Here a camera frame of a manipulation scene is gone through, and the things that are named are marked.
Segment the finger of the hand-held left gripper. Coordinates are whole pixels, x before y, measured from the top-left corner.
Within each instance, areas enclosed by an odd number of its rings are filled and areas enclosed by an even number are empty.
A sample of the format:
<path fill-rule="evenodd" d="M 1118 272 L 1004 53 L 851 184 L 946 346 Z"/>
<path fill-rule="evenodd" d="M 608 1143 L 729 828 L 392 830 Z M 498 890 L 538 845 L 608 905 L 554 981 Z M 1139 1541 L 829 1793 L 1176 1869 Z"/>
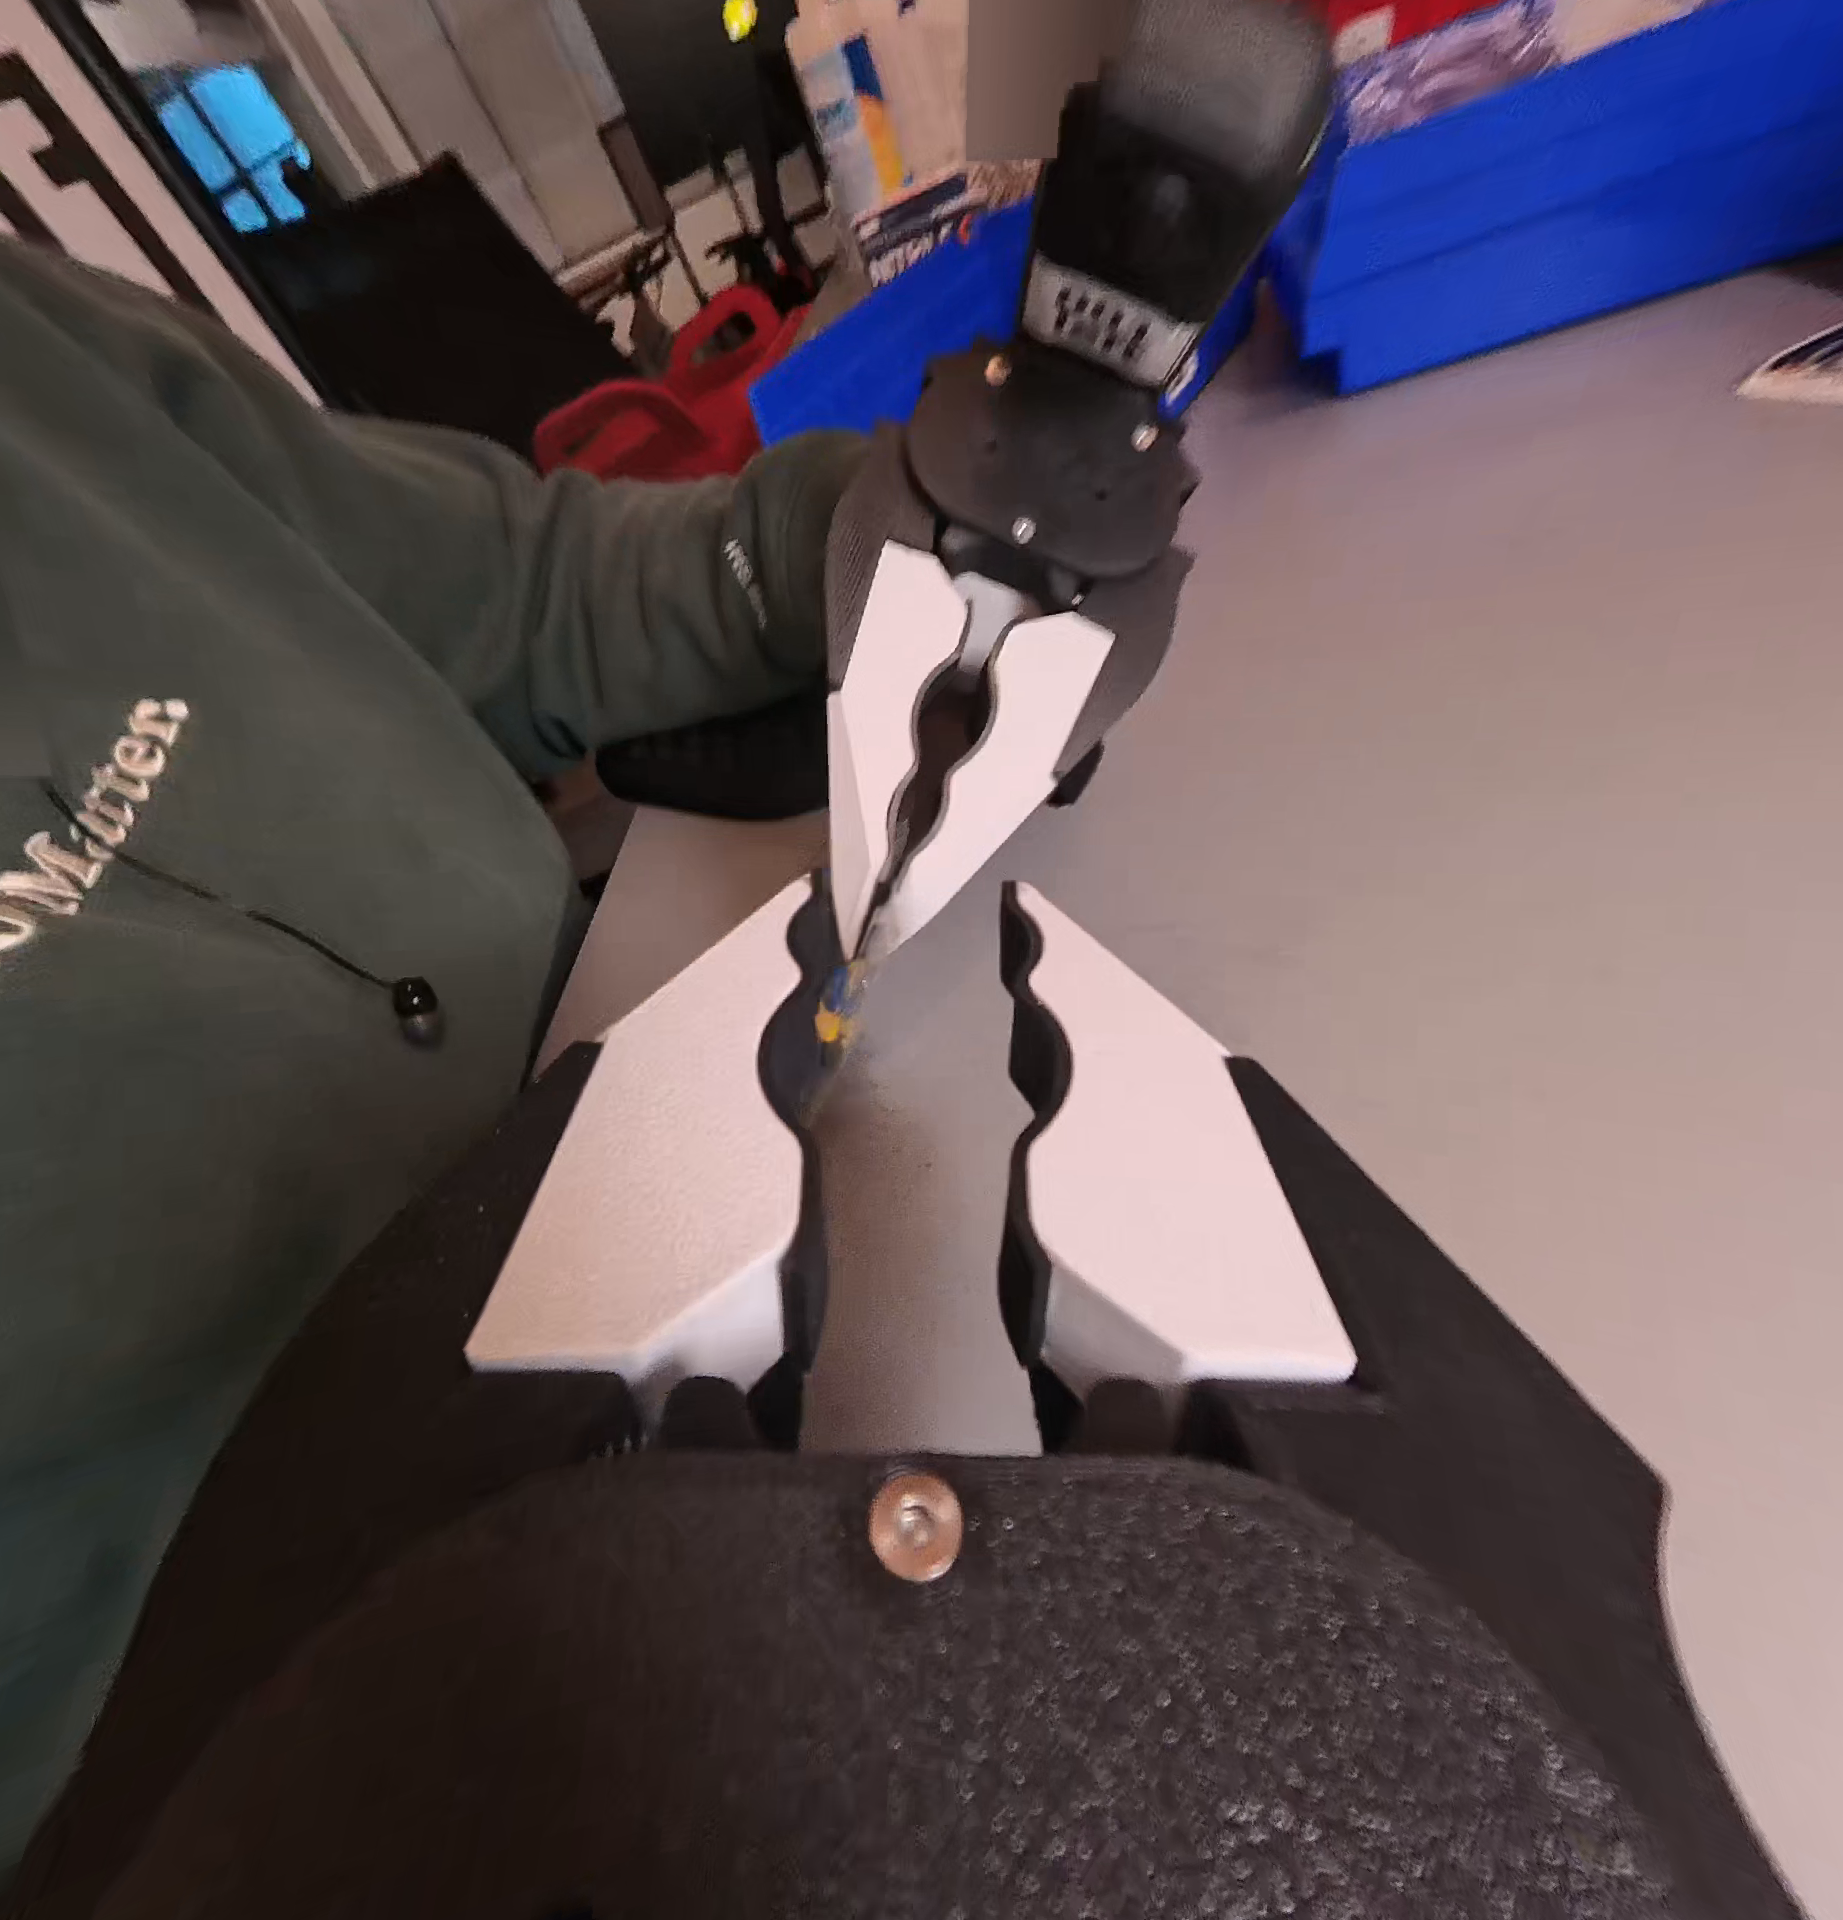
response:
<path fill-rule="evenodd" d="M 904 939 L 902 891 L 987 728 L 994 640 L 994 585 L 884 543 L 829 692 L 829 900 L 851 965 L 878 965 Z"/>
<path fill-rule="evenodd" d="M 925 833 L 897 858 L 871 911 L 884 965 L 1048 804 L 1056 759 L 1111 654 L 1111 631 L 1074 611 L 1013 625 L 980 671 L 980 728 L 940 770 L 925 770 Z"/>

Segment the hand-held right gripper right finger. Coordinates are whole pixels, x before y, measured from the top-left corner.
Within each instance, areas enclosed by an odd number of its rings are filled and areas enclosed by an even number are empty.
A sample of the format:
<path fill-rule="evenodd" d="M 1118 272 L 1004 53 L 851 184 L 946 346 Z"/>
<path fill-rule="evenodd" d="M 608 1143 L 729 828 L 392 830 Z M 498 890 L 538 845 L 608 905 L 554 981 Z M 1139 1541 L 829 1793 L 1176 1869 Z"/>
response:
<path fill-rule="evenodd" d="M 1105 1411 L 1139 1452 L 1172 1452 L 1198 1387 L 1348 1387 L 1348 1328 L 1236 1061 L 1016 878 L 1000 891 L 1000 987 L 1027 1103 L 1000 1325 L 1038 1448 L 1079 1448 Z"/>

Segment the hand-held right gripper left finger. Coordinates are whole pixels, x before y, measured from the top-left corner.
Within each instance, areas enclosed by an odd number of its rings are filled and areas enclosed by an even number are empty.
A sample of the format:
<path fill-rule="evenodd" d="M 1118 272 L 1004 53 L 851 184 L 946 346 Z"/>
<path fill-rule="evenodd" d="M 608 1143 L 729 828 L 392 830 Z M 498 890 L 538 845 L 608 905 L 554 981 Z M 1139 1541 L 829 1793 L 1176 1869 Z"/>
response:
<path fill-rule="evenodd" d="M 788 878 L 607 1029 L 461 1345 L 481 1376 L 620 1376 L 639 1426 L 727 1387 L 793 1452 L 829 1255 L 813 1117 L 832 1083 L 824 876 Z"/>

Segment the clear bag of lego pieces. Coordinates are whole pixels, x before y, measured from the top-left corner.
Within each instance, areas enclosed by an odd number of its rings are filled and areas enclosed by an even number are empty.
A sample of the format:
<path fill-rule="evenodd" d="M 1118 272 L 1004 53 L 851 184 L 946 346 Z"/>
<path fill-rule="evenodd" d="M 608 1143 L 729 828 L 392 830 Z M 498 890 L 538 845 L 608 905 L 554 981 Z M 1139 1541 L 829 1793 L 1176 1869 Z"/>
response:
<path fill-rule="evenodd" d="M 816 1063 L 813 1063 L 813 1084 L 798 1101 L 804 1128 L 813 1128 L 820 1117 L 824 1101 L 837 1084 L 847 1053 L 861 1043 L 863 981 L 871 981 L 871 961 L 851 954 L 820 981 L 820 991 L 813 999 Z"/>

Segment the person's left forearm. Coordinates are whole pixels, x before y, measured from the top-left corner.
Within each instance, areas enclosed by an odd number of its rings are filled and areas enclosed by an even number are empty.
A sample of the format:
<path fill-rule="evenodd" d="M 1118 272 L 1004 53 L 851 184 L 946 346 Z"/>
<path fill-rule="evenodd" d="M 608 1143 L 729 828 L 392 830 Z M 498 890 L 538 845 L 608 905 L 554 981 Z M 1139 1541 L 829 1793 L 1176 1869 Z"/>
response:
<path fill-rule="evenodd" d="M 437 428 L 309 411 L 291 515 L 342 585 L 367 722 L 469 732 L 515 777 L 824 685 L 824 547 L 871 439 L 816 433 L 740 475 L 527 471 Z"/>

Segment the lego instruction booklet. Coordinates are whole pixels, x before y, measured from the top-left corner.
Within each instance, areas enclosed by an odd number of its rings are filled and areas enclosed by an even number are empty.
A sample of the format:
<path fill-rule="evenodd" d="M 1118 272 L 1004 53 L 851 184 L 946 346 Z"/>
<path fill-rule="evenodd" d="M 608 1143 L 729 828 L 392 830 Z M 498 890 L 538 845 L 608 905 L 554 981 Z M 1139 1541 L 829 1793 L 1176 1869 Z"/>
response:
<path fill-rule="evenodd" d="M 1737 396 L 1843 408 L 1843 323 L 1773 357 Z"/>

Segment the blue plastic bin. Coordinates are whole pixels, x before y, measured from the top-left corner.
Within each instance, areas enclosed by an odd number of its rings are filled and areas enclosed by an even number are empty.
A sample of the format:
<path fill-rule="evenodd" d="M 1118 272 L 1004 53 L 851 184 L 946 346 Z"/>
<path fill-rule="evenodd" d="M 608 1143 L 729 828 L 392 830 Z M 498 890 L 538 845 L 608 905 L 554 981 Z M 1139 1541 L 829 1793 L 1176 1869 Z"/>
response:
<path fill-rule="evenodd" d="M 1154 453 L 1180 434 L 1198 390 L 1242 346 L 1256 317 L 1261 272 L 1270 266 L 1275 231 L 1286 213 L 1252 224 L 1256 252 L 1226 287 L 1219 308 L 1198 328 L 1183 365 L 1158 396 L 1145 396 L 1107 373 L 1061 365 L 1061 401 L 1107 408 L 1107 453 Z M 804 433 L 875 433 L 913 417 L 936 365 L 1000 357 L 1013 396 L 1024 376 L 1055 380 L 1055 351 L 1024 341 L 1024 302 L 1029 284 L 1035 201 L 980 213 L 968 239 L 940 243 L 904 272 L 875 287 L 816 337 L 804 337 L 769 373 L 747 385 L 763 443 Z"/>
<path fill-rule="evenodd" d="M 1320 168 L 1270 239 L 1334 396 L 1843 243 L 1843 0 L 1730 0 Z"/>

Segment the blue white cardboard box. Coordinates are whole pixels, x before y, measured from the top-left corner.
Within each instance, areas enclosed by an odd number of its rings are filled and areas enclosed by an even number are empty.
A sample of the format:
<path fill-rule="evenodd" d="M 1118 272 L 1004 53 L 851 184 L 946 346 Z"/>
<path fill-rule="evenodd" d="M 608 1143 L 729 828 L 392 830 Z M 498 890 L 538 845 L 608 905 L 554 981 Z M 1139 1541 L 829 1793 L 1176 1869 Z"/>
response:
<path fill-rule="evenodd" d="M 878 293 L 946 243 L 968 243 L 987 214 L 1029 201 L 1038 177 L 1038 156 L 965 162 L 902 189 L 884 206 L 855 213 L 847 222 L 847 258 L 861 284 Z"/>

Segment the red felt tote bag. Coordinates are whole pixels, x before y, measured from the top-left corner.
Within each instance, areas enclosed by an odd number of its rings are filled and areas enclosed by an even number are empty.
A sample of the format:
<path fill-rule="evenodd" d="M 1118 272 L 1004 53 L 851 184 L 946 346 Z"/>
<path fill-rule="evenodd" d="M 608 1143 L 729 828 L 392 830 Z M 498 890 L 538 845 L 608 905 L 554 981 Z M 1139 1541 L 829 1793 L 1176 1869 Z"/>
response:
<path fill-rule="evenodd" d="M 735 284 L 674 337 L 663 376 L 599 380 L 551 408 L 534 428 L 527 456 L 544 475 L 735 475 L 763 450 L 747 390 L 798 346 L 798 331 L 804 308 L 781 314 L 767 293 Z"/>

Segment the clear plastic parts bags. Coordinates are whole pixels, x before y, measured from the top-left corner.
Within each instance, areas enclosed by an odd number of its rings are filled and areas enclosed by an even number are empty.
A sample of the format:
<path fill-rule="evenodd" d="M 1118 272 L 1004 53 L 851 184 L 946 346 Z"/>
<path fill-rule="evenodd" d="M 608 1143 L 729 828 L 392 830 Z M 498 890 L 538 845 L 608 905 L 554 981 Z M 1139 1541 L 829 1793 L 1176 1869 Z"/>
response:
<path fill-rule="evenodd" d="M 1334 109 L 1348 147 L 1500 94 L 1560 63 L 1551 0 L 1488 3 L 1389 47 L 1371 47 L 1371 26 L 1371 13 L 1346 26 Z"/>

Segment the large black panel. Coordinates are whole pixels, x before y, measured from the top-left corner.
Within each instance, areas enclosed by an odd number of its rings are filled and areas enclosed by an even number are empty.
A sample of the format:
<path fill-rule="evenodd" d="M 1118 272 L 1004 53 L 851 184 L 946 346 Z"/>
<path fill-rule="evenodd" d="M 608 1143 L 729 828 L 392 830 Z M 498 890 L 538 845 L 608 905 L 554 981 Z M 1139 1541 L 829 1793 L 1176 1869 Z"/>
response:
<path fill-rule="evenodd" d="M 346 411 L 466 433 L 527 463 L 559 405 L 639 376 L 457 156 L 240 232 L 239 259 Z"/>

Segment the blue lit window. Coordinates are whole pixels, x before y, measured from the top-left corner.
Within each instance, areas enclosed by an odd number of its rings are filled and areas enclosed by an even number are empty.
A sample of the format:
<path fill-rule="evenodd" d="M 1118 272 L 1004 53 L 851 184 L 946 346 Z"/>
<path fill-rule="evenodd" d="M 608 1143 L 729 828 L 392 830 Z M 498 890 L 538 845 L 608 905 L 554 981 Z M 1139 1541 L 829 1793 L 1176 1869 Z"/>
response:
<path fill-rule="evenodd" d="M 235 232 L 309 214 L 301 180 L 314 180 L 314 156 L 256 63 L 164 66 L 147 99 Z"/>

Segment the white board black pattern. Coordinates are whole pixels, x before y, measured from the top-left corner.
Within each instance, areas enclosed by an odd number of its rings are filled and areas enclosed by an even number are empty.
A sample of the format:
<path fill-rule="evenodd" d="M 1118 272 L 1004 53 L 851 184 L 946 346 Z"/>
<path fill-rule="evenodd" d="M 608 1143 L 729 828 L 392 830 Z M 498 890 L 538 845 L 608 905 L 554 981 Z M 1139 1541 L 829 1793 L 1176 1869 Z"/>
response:
<path fill-rule="evenodd" d="M 0 239 L 81 259 L 229 328 L 273 365 L 301 396 L 314 380 L 286 357 L 273 323 L 239 287 L 229 266 L 179 213 L 115 117 L 84 83 L 69 85 L 61 53 L 29 63 L 22 47 L 0 48 Z"/>

